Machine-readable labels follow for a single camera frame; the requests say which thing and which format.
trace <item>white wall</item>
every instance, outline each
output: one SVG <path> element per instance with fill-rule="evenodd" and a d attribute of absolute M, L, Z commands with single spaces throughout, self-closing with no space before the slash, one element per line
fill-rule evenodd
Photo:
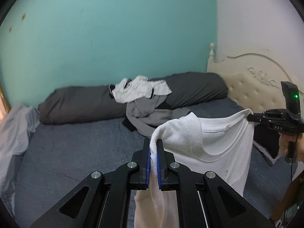
<path fill-rule="evenodd" d="M 217 0 L 218 61 L 238 48 L 268 49 L 304 77 L 304 23 L 289 0 Z"/>

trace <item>bedpost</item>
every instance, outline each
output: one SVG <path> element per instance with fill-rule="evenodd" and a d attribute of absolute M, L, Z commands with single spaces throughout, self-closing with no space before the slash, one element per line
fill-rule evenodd
<path fill-rule="evenodd" d="M 210 44 L 210 53 L 209 53 L 209 60 L 214 59 L 214 43 Z"/>
<path fill-rule="evenodd" d="M 213 65 L 214 65 L 214 43 L 210 44 L 210 52 L 209 58 L 207 63 L 207 72 L 213 72 Z"/>

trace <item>teal wall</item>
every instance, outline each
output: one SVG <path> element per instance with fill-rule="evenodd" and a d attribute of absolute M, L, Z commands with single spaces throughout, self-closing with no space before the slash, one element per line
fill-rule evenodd
<path fill-rule="evenodd" d="M 204 72 L 216 14 L 216 0 L 17 0 L 0 80 L 11 105 L 36 106 L 58 87 Z"/>

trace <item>wooden bed frame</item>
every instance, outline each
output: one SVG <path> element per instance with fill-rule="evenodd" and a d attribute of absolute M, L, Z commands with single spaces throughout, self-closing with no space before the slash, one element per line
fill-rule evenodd
<path fill-rule="evenodd" d="M 266 49 L 239 50 L 218 63 L 211 43 L 207 72 L 219 74 L 228 87 L 228 97 L 256 113 L 285 108 L 281 81 L 290 81 L 298 86 L 303 116 L 304 85 L 285 66 L 288 65 Z"/>
<path fill-rule="evenodd" d="M 11 110 L 11 107 L 5 97 L 1 82 L 0 82 L 0 121 Z"/>

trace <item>human hand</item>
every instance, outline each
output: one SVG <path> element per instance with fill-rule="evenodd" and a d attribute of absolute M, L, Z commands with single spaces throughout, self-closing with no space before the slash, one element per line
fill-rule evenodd
<path fill-rule="evenodd" d="M 280 134 L 279 138 L 279 153 L 278 156 L 286 156 L 288 154 L 288 142 L 295 142 L 297 135 L 287 135 Z M 304 137 L 303 134 L 298 135 L 297 145 L 296 145 L 296 159 L 298 161 L 304 160 Z"/>

